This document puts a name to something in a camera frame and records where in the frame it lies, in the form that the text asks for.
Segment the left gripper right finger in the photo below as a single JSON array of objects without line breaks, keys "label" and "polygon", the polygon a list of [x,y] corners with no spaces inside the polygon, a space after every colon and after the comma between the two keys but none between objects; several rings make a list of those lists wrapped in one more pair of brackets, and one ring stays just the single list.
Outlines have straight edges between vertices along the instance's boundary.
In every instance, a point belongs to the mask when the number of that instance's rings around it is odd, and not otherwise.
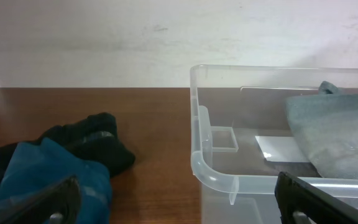
[{"label": "left gripper right finger", "polygon": [[284,224],[358,224],[358,209],[287,172],[280,172],[275,198]]}]

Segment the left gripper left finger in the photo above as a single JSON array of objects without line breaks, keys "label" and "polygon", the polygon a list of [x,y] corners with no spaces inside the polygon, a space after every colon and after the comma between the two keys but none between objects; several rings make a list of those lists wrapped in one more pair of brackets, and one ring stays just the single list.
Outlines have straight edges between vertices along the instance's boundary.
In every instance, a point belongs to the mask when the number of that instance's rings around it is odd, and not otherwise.
[{"label": "left gripper left finger", "polygon": [[73,175],[0,210],[0,224],[75,223],[80,207],[80,186]]}]

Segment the light grey jeans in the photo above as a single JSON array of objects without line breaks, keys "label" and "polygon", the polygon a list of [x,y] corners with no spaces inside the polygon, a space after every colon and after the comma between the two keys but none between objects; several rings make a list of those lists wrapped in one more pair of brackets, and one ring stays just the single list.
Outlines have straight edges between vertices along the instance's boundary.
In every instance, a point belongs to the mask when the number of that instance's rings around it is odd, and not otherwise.
[{"label": "light grey jeans", "polygon": [[358,179],[358,94],[322,82],[315,95],[285,100],[295,141],[324,178]]}]

